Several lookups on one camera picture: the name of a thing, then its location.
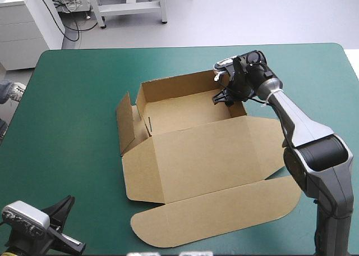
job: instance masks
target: cardboard box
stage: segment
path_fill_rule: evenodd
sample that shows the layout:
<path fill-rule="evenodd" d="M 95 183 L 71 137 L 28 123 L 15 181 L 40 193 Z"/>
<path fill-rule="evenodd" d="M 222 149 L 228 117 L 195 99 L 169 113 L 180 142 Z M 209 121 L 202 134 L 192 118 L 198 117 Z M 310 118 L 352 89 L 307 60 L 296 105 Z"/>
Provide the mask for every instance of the cardboard box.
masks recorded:
<path fill-rule="evenodd" d="M 134 232 L 172 247 L 276 220 L 298 203 L 284 166 L 280 123 L 250 117 L 242 103 L 214 105 L 212 71 L 142 83 L 117 112 L 129 199 L 165 205 L 135 214 Z"/>

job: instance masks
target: green tabletop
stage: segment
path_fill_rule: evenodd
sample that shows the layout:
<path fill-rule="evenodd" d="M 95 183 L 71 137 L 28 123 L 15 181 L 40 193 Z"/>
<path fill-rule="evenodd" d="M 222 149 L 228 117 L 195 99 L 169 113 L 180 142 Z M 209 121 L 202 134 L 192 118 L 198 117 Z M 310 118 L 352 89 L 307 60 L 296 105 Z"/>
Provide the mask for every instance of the green tabletop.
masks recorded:
<path fill-rule="evenodd" d="M 129 90 L 134 101 L 142 81 L 208 70 L 216 61 L 253 49 L 264 51 L 299 107 L 330 126 L 359 156 L 359 84 L 337 44 L 48 51 L 0 146 L 0 207 L 21 199 L 44 208 L 75 196 L 64 233 L 86 242 L 86 254 L 312 254 L 316 205 L 304 195 L 280 220 L 172 249 L 147 245 L 130 227 L 133 214 L 156 205 L 126 198 L 115 115 L 119 100 Z M 274 117 L 270 107 L 245 106 L 249 115 Z M 355 165 L 352 181 L 359 195 Z M 349 241 L 353 254 L 359 253 L 358 215 L 356 201 Z M 9 230 L 0 227 L 0 244 Z"/>

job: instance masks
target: white sneaker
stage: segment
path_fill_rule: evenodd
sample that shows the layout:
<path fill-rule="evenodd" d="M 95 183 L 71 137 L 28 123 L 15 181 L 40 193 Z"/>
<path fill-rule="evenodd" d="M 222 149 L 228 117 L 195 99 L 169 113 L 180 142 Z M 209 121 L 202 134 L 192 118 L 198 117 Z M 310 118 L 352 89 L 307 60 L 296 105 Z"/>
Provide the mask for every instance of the white sneaker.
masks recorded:
<path fill-rule="evenodd" d="M 22 83 L 14 83 L 10 99 L 19 102 L 24 94 L 26 86 Z"/>

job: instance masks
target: robotic arm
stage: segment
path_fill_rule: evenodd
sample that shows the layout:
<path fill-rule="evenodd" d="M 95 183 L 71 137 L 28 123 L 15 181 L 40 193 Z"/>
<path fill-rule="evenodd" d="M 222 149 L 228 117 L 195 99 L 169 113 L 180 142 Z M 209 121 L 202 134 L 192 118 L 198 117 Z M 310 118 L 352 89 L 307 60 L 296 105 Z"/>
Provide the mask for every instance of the robotic arm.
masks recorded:
<path fill-rule="evenodd" d="M 287 169 L 303 192 L 317 203 L 316 254 L 347 256 L 353 212 L 353 155 L 331 128 L 311 120 L 282 91 L 283 84 L 267 66 L 261 51 L 227 58 L 214 65 L 215 81 L 224 89 L 214 104 L 245 102 L 258 96 L 278 116 Z M 223 76 L 228 75 L 227 84 Z"/>

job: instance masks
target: open cardboard box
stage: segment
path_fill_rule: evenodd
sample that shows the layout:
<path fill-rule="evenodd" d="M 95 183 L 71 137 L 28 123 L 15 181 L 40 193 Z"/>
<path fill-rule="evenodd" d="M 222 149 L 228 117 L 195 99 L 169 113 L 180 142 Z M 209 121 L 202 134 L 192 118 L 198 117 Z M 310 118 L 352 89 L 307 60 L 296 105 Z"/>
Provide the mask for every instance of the open cardboard box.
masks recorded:
<path fill-rule="evenodd" d="M 249 117 L 242 103 L 214 105 L 212 71 L 144 82 L 117 112 L 129 199 L 165 205 L 135 214 L 146 243 L 173 247 L 279 219 L 298 203 L 283 167 L 277 120 Z"/>

